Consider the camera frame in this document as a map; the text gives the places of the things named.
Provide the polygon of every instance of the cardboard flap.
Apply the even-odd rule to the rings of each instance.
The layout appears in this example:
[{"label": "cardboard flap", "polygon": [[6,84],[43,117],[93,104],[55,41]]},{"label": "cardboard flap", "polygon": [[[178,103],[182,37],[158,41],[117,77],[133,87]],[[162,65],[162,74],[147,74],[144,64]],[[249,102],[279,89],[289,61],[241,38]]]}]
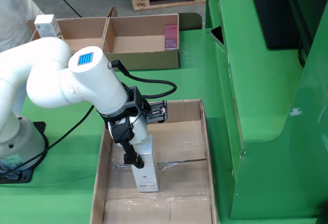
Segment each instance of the cardboard flap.
[{"label": "cardboard flap", "polygon": [[108,15],[106,17],[118,17],[117,9],[115,7],[112,7],[112,9],[110,10],[110,12],[108,13]]},{"label": "cardboard flap", "polygon": [[32,31],[32,33],[36,30],[36,27],[34,25],[34,21],[35,20],[28,20],[27,21],[27,26],[29,27],[29,29]]},{"label": "cardboard flap", "polygon": [[200,119],[199,99],[184,99],[168,102],[168,119],[165,121],[166,123]]}]

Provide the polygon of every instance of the green surface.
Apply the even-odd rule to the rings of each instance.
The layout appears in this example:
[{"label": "green surface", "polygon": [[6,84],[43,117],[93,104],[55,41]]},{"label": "green surface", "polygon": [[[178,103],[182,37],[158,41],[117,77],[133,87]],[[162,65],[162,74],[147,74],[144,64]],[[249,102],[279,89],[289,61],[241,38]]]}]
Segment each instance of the green surface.
[{"label": "green surface", "polygon": [[302,72],[297,50],[268,50],[253,0],[219,0],[244,141],[282,131]]}]

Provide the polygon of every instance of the black mounting plate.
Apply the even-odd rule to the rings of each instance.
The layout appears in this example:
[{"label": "black mounting plate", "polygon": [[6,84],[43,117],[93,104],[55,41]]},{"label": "black mounting plate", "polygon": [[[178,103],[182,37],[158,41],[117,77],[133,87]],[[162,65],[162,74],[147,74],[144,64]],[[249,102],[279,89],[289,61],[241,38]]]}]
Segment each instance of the black mounting plate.
[{"label": "black mounting plate", "polygon": [[[44,121],[36,121],[33,122],[36,129],[40,132],[42,137],[45,139],[45,150],[49,147],[49,142],[47,137],[45,136],[45,129],[46,129],[46,123]],[[0,178],[0,185],[2,184],[22,184],[22,183],[28,183],[32,179],[33,171],[34,169],[45,159],[47,153],[43,154],[40,159],[34,164],[32,167],[17,171],[14,173],[13,177],[17,177],[17,179],[8,179],[6,176],[3,178]]]}]

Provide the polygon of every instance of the green panel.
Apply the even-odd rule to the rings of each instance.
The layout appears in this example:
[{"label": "green panel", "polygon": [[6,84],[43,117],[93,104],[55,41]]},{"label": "green panel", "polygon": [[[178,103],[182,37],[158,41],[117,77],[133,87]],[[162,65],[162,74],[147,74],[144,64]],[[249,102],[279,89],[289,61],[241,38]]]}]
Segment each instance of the green panel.
[{"label": "green panel", "polygon": [[219,15],[218,0],[208,0],[212,28],[221,26],[221,18]]},{"label": "green panel", "polygon": [[286,123],[291,157],[309,207],[328,203],[328,6],[322,16],[292,105],[299,115]]},{"label": "green panel", "polygon": [[218,60],[218,70],[221,81],[222,88],[222,98],[227,122],[227,129],[230,142],[230,152],[233,163],[234,172],[238,172],[240,152],[241,152],[241,140],[239,136],[238,124],[237,124],[237,114],[235,111],[234,100],[232,97],[229,69],[228,69],[228,57],[224,49],[218,44],[216,45],[216,54]]},{"label": "green panel", "polygon": [[244,141],[282,131],[302,67],[297,50],[268,50],[253,0],[219,0]]},{"label": "green panel", "polygon": [[316,216],[328,203],[327,22],[328,7],[281,135],[244,143],[233,218]]}]

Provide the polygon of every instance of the white product box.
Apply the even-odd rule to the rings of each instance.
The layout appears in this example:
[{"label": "white product box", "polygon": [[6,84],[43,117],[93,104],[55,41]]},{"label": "white product box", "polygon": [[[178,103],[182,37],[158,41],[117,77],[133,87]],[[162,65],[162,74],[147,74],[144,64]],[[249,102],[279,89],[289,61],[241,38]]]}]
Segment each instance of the white product box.
[{"label": "white product box", "polygon": [[64,39],[54,15],[38,15],[34,24],[41,38],[58,37]]}]

